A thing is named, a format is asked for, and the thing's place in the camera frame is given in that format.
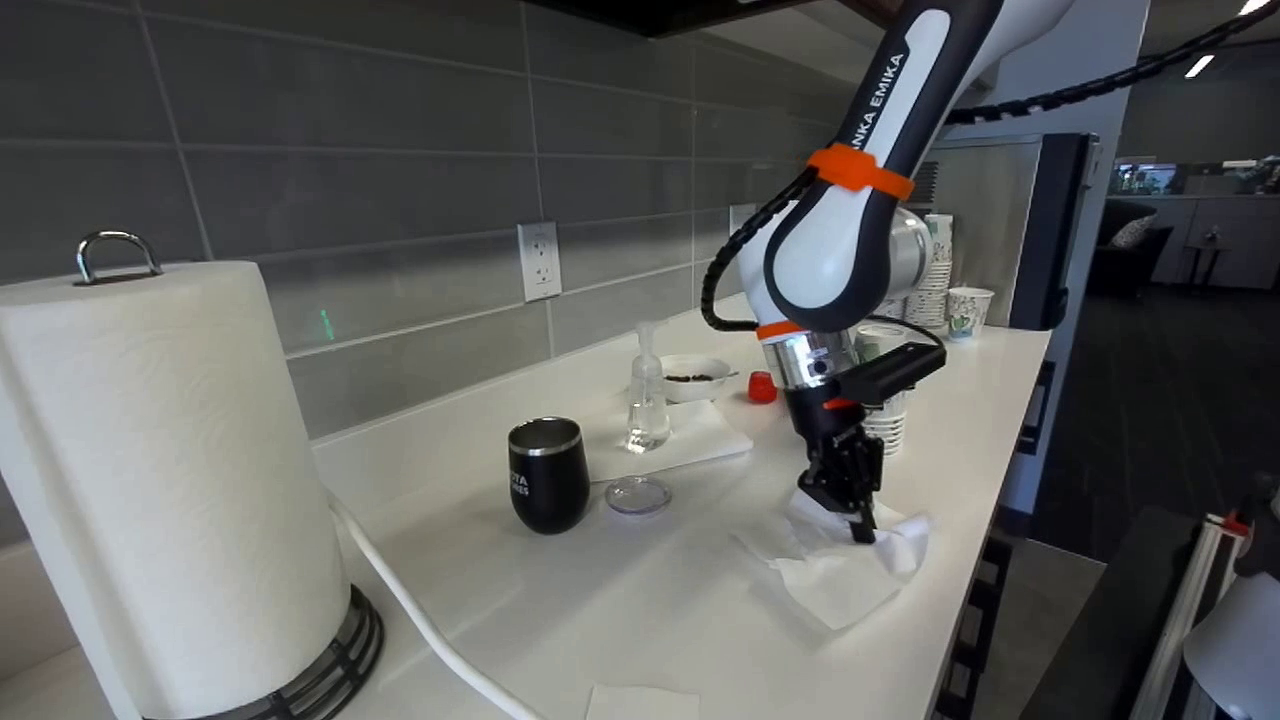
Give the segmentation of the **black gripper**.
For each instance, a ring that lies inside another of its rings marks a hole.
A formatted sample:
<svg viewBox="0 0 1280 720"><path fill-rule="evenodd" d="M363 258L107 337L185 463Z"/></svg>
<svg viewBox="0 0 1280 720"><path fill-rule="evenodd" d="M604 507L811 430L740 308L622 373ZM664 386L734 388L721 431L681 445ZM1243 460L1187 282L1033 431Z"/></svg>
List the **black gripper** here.
<svg viewBox="0 0 1280 720"><path fill-rule="evenodd" d="M871 544L884 445L864 431L864 405L854 398L854 341L799 325L764 325L755 341L776 373L791 430L811 448L799 487L830 513L854 507L854 542Z"/></svg>

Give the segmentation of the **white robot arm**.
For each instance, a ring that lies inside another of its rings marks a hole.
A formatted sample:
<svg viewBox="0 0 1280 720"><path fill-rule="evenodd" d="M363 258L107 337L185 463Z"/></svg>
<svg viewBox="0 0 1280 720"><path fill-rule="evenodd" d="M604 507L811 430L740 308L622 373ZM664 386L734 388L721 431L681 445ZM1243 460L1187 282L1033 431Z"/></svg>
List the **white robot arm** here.
<svg viewBox="0 0 1280 720"><path fill-rule="evenodd" d="M894 289L894 219L963 90L1045 37L1069 6L910 0L835 135L734 232L706 275L706 319L754 332L767 352L806 436L799 494L839 542L878 542L884 445L864 416L950 361L932 332L878 361L854 352L847 328Z"/></svg>

